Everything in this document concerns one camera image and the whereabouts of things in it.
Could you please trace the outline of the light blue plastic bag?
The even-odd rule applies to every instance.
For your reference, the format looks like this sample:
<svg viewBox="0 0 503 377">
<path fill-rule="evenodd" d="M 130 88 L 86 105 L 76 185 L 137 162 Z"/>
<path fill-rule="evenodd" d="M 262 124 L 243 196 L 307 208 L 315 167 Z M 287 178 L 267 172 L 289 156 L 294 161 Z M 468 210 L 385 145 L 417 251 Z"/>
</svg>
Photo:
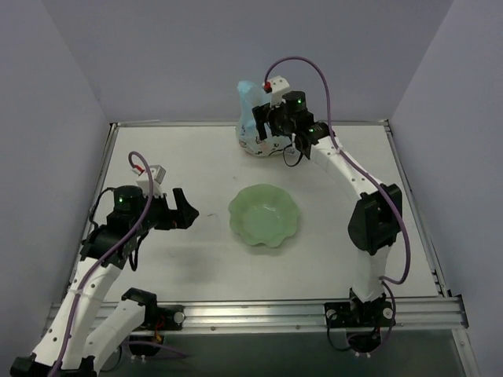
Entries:
<svg viewBox="0 0 503 377">
<path fill-rule="evenodd" d="M 239 146 L 255 157 L 275 156 L 282 152 L 287 156 L 298 155 L 287 137 L 272 136 L 267 130 L 267 139 L 259 138 L 252 109 L 268 104 L 270 95 L 261 86 L 251 81 L 239 81 L 237 92 L 240 100 L 240 119 L 235 127 L 235 134 Z"/>
</svg>

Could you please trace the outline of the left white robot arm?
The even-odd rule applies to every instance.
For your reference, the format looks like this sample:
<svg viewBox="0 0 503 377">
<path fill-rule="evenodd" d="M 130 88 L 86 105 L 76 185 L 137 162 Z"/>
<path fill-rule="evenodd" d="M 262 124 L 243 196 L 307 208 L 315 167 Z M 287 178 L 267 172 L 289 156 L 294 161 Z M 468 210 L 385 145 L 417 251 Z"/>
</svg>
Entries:
<svg viewBox="0 0 503 377">
<path fill-rule="evenodd" d="M 128 289 L 97 328 L 93 323 L 125 265 L 138 261 L 139 246 L 149 231 L 188 229 L 199 212 L 180 188 L 173 191 L 174 209 L 165 195 L 150 199 L 134 185 L 112 191 L 113 210 L 84 240 L 73 281 L 50 328 L 30 356 L 15 359 L 10 375 L 97 376 L 133 330 L 156 326 L 162 313 L 157 297 L 138 288 Z"/>
</svg>

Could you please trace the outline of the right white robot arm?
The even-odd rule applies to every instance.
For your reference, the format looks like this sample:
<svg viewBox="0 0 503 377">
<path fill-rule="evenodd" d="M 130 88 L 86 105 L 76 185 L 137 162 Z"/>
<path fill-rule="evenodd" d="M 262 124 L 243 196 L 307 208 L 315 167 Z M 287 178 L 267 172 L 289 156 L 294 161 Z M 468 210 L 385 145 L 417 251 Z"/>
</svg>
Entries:
<svg viewBox="0 0 503 377">
<path fill-rule="evenodd" d="M 402 213 L 402 192 L 396 185 L 385 185 L 365 172 L 335 136 L 333 128 L 314 118 L 307 109 L 303 91 L 284 94 L 276 105 L 252 108 L 259 138 L 288 137 L 292 146 L 330 176 L 354 202 L 347 226 L 357 249 L 357 267 L 351 292 L 357 299 L 349 314 L 358 324 L 367 324 L 377 315 L 374 302 L 384 293 L 387 259 L 401 232 L 396 218 Z"/>
</svg>

